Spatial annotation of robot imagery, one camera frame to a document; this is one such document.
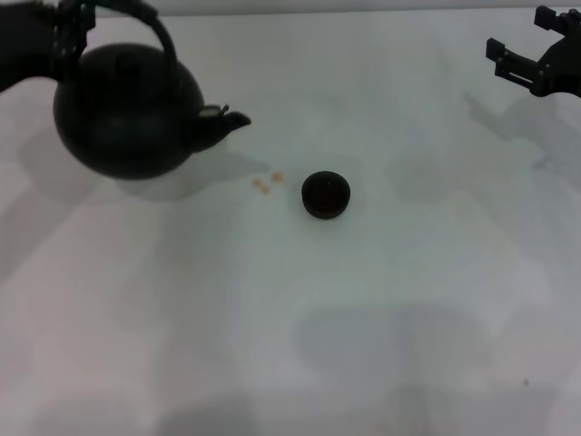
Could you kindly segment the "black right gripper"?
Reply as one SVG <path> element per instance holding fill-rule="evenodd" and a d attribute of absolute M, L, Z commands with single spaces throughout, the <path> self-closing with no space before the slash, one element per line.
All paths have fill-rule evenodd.
<path fill-rule="evenodd" d="M 572 33 L 551 45 L 535 62 L 506 49 L 494 38 L 486 44 L 486 58 L 495 76 L 529 89 L 536 97 L 564 93 L 580 96 L 580 12 L 558 13 L 545 5 L 535 11 L 534 24 L 546 31 Z"/>

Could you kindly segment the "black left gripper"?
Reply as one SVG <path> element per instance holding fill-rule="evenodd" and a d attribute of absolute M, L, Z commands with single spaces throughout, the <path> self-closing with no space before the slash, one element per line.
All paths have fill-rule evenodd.
<path fill-rule="evenodd" d="M 95 27 L 95 2 L 63 0 L 1 5 L 1 92 L 30 78 L 58 79 L 55 57 L 75 57 L 86 47 L 85 27 Z"/>

